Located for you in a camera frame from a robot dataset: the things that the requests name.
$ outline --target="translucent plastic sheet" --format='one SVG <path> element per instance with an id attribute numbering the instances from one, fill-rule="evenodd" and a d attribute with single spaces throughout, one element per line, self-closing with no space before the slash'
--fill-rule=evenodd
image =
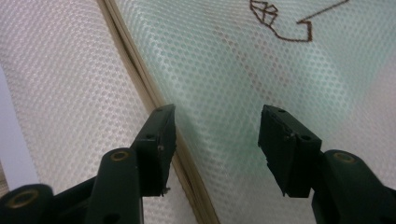
<path id="1" fill-rule="evenodd" d="M 55 193 L 96 175 L 149 116 L 95 1 L 2 1 L 0 64 L 39 179 Z M 146 223 L 194 223 L 171 168 Z"/>
<path id="2" fill-rule="evenodd" d="M 257 147 L 262 105 L 288 110 L 396 188 L 394 1 L 116 0 L 221 223 L 314 223 Z"/>

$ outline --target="white surface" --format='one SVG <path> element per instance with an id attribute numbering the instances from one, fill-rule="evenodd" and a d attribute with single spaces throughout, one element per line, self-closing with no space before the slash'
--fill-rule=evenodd
<path id="1" fill-rule="evenodd" d="M 55 193 L 96 175 L 149 116 L 94 0 L 2 1 L 0 64 L 40 182 Z M 173 167 L 146 223 L 194 223 Z"/>
<path id="2" fill-rule="evenodd" d="M 264 104 L 363 158 L 396 188 L 396 1 L 351 0 L 318 15 L 312 42 L 260 23 L 248 0 L 116 0 L 184 134 L 221 223 L 315 223 L 311 200 L 283 198 L 257 147 Z M 272 28 L 345 2 L 273 0 Z"/>
<path id="3" fill-rule="evenodd" d="M 0 161 L 9 190 L 38 183 L 0 64 Z"/>

